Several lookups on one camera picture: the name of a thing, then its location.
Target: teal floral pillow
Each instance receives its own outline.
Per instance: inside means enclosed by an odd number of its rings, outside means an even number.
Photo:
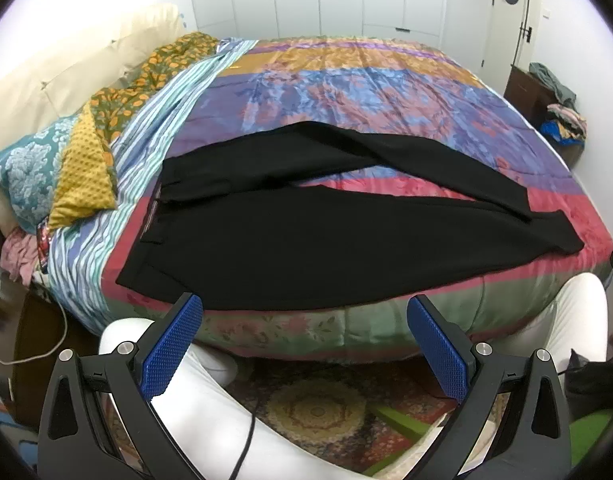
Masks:
[[[22,137],[0,152],[0,187],[8,194],[20,227],[35,234],[51,211],[62,166],[62,151],[78,113]]]

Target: blue textured pad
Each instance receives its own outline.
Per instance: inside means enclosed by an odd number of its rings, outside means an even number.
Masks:
[[[462,402],[469,389],[468,373],[451,341],[417,298],[409,300],[406,321],[446,396]]]
[[[144,399],[164,393],[202,324],[202,313],[202,300],[191,296],[144,360],[140,384]]]

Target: metal screw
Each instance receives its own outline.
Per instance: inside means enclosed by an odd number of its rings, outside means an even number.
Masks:
[[[551,359],[551,354],[549,354],[546,350],[544,350],[543,348],[540,348],[537,351],[537,358],[540,361],[549,361]]]
[[[70,348],[62,350],[60,352],[59,357],[61,361],[68,361],[71,357],[73,357],[73,350],[71,350]]]
[[[488,343],[478,343],[475,345],[475,351],[481,355],[491,355],[493,353],[493,348]]]
[[[133,351],[134,345],[131,341],[125,341],[118,345],[118,353],[122,355],[130,354]]]

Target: rug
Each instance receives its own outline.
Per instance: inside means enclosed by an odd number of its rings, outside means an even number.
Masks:
[[[367,410],[389,406],[432,424],[452,410],[424,359],[369,365],[256,360],[226,390],[266,425],[315,456],[363,472],[413,442]]]

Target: cream upholstered headboard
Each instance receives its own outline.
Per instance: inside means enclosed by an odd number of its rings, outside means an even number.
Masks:
[[[116,16],[35,54],[0,81],[0,150],[75,113],[115,86],[157,47],[184,34],[178,8],[158,4]],[[0,230],[17,222],[0,190]]]

